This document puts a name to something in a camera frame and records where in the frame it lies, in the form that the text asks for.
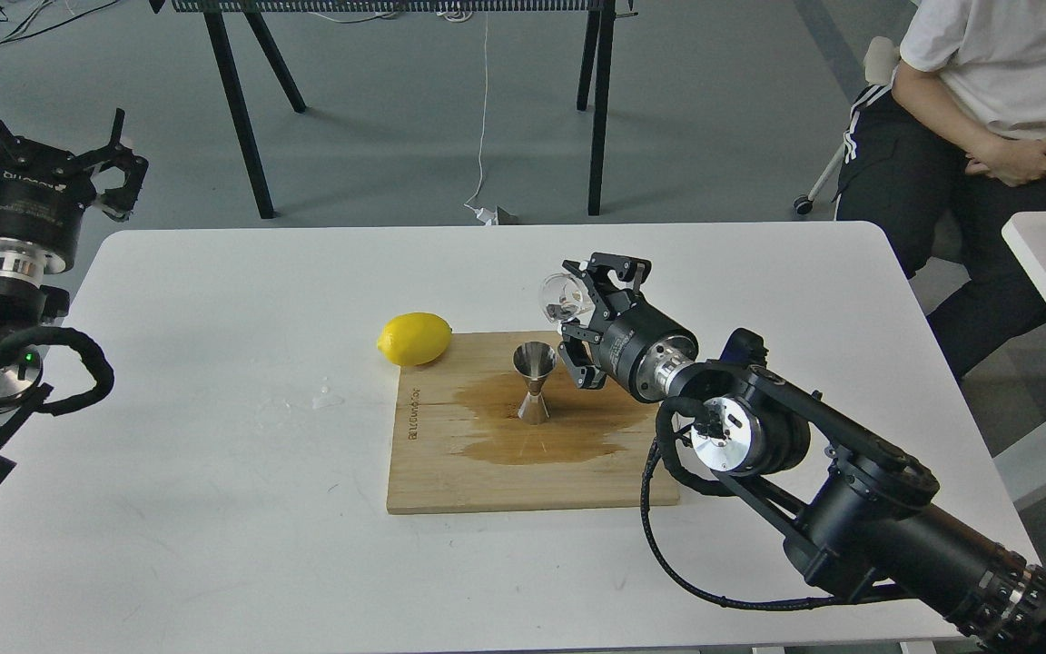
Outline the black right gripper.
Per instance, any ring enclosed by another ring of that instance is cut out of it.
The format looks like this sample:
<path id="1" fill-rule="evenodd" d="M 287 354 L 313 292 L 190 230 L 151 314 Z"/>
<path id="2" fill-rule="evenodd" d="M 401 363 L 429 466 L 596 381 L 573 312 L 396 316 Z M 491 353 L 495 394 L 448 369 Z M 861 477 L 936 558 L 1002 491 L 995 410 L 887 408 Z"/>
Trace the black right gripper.
<path id="1" fill-rule="evenodd" d="M 585 261 L 564 260 L 563 270 L 570 290 L 561 302 L 569 315 L 558 323 L 558 352 L 577 388 L 599 390 L 609 377 L 637 401 L 662 401 L 700 347 L 692 332 L 644 301 L 640 285 L 652 263 L 593 253 Z M 590 323 L 569 320 L 589 313 Z"/>

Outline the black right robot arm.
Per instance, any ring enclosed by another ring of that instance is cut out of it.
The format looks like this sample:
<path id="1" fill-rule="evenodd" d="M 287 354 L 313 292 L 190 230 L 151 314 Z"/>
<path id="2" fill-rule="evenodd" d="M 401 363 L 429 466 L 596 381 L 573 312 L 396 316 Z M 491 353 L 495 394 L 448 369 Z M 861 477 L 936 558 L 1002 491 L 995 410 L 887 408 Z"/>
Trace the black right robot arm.
<path id="1" fill-rule="evenodd" d="M 768 370 L 756 332 L 717 359 L 644 297 L 649 260 L 565 261 L 540 290 L 560 359 L 579 389 L 606 380 L 656 404 L 639 510 L 650 549 L 685 591 L 743 611 L 919 600 L 991 653 L 1046 653 L 1046 569 L 933 504 L 941 484 L 895 444 Z M 650 522 L 656 468 L 705 496 L 737 497 L 782 535 L 821 599 L 742 601 L 677 574 Z"/>

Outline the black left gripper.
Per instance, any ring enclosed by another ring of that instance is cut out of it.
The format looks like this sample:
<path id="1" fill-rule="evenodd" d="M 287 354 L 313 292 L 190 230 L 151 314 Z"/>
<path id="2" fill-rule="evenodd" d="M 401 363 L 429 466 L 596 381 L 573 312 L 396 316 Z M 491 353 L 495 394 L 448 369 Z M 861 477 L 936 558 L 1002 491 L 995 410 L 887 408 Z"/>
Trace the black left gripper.
<path id="1" fill-rule="evenodd" d="M 109 219 L 124 223 L 143 187 L 147 161 L 122 142 L 126 112 L 117 108 L 108 144 L 84 154 L 68 154 L 61 164 L 61 181 L 23 173 L 0 173 L 0 241 L 28 242 L 50 253 L 44 271 L 63 273 L 74 268 L 84 211 L 90 204 Z M 12 164 L 25 165 L 20 137 L 0 119 L 0 148 Z M 122 182 L 96 189 L 93 178 L 119 171 Z"/>

